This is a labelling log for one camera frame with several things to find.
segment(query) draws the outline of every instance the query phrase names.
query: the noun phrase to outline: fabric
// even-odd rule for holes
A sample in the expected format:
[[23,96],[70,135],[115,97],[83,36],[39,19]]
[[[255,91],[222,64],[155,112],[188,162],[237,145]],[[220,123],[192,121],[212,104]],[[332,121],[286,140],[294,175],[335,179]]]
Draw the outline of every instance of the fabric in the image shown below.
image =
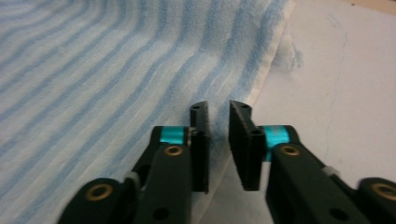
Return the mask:
[[210,190],[229,159],[229,100],[257,97],[290,0],[0,1],[0,222],[55,223],[85,183],[122,180],[155,125],[207,100]]

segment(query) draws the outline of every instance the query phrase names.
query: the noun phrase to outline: brass screw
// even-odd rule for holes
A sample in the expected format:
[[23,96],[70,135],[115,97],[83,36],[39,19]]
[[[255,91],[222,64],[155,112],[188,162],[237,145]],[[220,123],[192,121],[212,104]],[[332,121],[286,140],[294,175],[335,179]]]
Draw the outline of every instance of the brass screw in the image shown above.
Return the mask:
[[372,185],[372,188],[374,192],[377,193],[379,196],[392,201],[396,201],[396,188],[394,188],[393,186],[376,183]]
[[283,153],[289,156],[300,155],[300,150],[295,147],[282,147],[280,150],[282,150]]
[[88,201],[96,202],[107,198],[113,192],[113,187],[108,184],[98,184],[91,187],[85,195]]
[[183,148],[181,147],[167,147],[165,149],[165,154],[168,156],[178,156],[183,153]]

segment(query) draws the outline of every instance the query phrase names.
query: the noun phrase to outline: striped towel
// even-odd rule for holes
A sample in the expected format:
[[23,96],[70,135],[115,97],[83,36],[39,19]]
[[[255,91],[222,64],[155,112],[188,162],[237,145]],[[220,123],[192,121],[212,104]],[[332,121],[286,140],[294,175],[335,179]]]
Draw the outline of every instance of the striped towel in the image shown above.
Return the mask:
[[[211,191],[230,99],[252,104],[291,0],[1,0],[0,223],[54,223],[86,182],[122,180],[155,125],[207,100]],[[197,193],[193,220],[211,194]]]

